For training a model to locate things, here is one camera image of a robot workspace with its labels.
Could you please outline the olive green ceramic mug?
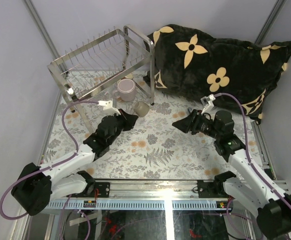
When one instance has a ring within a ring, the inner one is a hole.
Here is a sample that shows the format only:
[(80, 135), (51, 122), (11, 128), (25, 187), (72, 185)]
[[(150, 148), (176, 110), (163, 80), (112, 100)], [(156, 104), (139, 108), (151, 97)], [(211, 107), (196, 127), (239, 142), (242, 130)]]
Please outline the olive green ceramic mug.
[(138, 101), (134, 104), (133, 110), (139, 117), (143, 118), (149, 113), (150, 106), (143, 101)]

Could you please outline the steel two-tier dish rack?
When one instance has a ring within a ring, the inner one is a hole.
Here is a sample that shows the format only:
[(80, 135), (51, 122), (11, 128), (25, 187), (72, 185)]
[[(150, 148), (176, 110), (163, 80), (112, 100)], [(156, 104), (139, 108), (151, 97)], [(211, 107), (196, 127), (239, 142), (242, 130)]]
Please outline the steel two-tier dish rack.
[(47, 66), (68, 106), (97, 96), (143, 67), (149, 67), (150, 86), (136, 87), (153, 105), (155, 42), (131, 24), (105, 31)]

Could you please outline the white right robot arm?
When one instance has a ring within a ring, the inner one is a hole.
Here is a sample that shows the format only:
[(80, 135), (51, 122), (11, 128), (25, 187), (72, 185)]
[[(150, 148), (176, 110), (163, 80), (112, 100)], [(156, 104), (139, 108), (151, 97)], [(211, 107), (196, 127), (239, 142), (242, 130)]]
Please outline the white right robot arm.
[(234, 133), (230, 112), (219, 110), (213, 119), (200, 110), (172, 123), (183, 133), (203, 133), (214, 139), (217, 153), (243, 177), (227, 171), (216, 175), (213, 191), (218, 197), (231, 196), (255, 217), (260, 231), (268, 239), (275, 239), (291, 232), (291, 194), (286, 193), (248, 157), (248, 149)]

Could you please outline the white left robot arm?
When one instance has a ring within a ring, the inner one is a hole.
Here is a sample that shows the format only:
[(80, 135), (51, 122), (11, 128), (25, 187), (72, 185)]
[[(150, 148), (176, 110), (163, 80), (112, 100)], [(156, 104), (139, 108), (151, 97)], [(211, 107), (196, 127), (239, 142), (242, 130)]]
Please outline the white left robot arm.
[(37, 215), (50, 201), (62, 197), (96, 196), (96, 181), (82, 168), (105, 155), (122, 132), (134, 128), (138, 118), (123, 109), (103, 117), (96, 131), (74, 152), (50, 164), (26, 165), (11, 189), (11, 195), (30, 216)]

